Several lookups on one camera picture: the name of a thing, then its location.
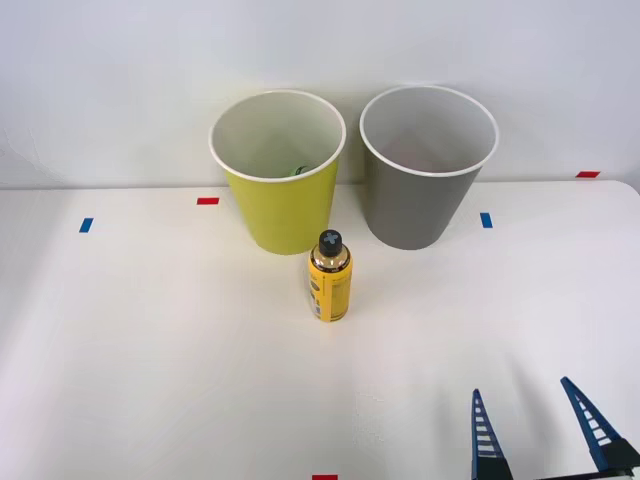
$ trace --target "red tape marker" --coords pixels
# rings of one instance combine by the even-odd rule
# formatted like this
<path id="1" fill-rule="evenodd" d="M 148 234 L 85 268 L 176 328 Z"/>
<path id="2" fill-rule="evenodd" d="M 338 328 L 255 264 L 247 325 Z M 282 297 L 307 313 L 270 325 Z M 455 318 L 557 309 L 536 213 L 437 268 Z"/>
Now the red tape marker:
<path id="1" fill-rule="evenodd" d="M 218 197 L 200 197 L 198 205 L 217 205 L 220 202 Z"/>
<path id="2" fill-rule="evenodd" d="M 596 178 L 598 175 L 600 175 L 600 172 L 594 172 L 592 170 L 583 170 L 578 175 L 576 175 L 576 178 Z"/>

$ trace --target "yellow spray can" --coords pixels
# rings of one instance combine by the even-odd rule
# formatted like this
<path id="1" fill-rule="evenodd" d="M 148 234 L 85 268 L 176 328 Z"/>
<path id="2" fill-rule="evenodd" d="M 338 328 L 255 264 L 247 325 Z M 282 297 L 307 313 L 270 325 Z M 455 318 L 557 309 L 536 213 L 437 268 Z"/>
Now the yellow spray can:
<path id="1" fill-rule="evenodd" d="M 309 255 L 309 288 L 313 313 L 335 322 L 349 309 L 353 257 L 336 230 L 325 230 Z"/>

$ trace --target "white table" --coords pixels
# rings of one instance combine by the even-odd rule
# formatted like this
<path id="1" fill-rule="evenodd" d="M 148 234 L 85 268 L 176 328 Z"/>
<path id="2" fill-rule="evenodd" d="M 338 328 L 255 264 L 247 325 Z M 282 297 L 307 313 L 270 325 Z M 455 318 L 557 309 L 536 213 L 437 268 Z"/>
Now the white table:
<path id="1" fill-rule="evenodd" d="M 475 184 L 417 252 L 356 192 L 335 324 L 227 188 L 0 192 L 0 478 L 466 480 L 476 387 L 516 479 L 593 471 L 563 375 L 640 448 L 634 190 Z"/>

